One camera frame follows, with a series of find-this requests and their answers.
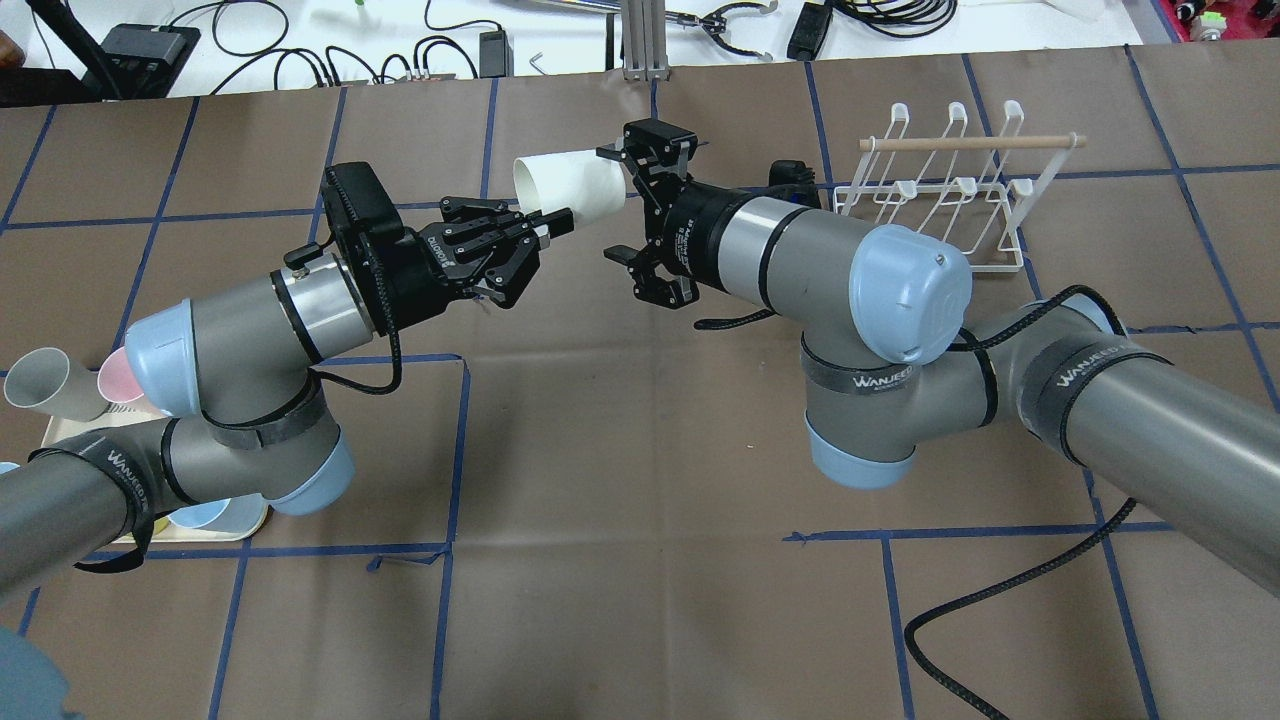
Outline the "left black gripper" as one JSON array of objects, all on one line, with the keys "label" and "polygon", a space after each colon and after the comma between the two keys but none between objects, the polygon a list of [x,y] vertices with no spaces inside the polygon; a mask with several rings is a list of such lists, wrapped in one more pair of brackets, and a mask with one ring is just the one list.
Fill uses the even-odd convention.
[{"label": "left black gripper", "polygon": [[375,243],[385,299],[376,325],[415,325],[454,301],[515,306],[540,268],[543,240],[575,229],[570,208],[520,211],[506,201],[444,197],[442,220]]}]

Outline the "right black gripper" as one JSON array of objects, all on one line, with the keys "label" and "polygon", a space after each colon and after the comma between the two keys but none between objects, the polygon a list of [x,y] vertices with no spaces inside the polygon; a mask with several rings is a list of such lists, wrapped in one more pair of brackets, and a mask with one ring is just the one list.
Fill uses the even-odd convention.
[{"label": "right black gripper", "polygon": [[678,309],[699,300],[698,284],[724,291],[719,247],[741,191],[703,183],[689,173],[694,132],[663,120],[632,120],[596,155],[617,161],[644,201],[645,245],[616,245],[607,259],[623,265],[644,302]]}]

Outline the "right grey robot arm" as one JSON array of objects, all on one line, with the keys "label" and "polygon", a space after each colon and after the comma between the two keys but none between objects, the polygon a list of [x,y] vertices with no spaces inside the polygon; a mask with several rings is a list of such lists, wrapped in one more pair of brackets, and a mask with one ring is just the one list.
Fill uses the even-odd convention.
[{"label": "right grey robot arm", "polygon": [[696,146],[643,119],[598,149],[646,213],[645,246],[605,255],[643,301],[682,307],[707,286],[797,322],[812,456],[829,479],[891,486],[919,443],[1007,418],[1277,591],[1275,413],[1134,343],[1084,286],[965,327],[974,278],[957,249],[824,210],[801,161],[776,161],[763,193],[698,182]]}]

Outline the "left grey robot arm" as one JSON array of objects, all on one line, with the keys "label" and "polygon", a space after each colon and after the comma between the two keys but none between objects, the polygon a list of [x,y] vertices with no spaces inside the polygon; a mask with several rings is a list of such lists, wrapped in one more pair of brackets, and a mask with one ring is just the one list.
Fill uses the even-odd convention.
[{"label": "left grey robot arm", "polygon": [[404,328],[457,300],[512,306],[540,251],[573,228],[567,209],[480,199],[443,199],[442,222],[420,231],[376,196],[329,191],[324,206],[326,243],[128,329],[161,419],[50,443],[3,475],[3,598],[64,566],[138,568],[154,523],[178,509],[251,495],[293,516],[332,505],[355,456],[324,383],[396,391]]}]

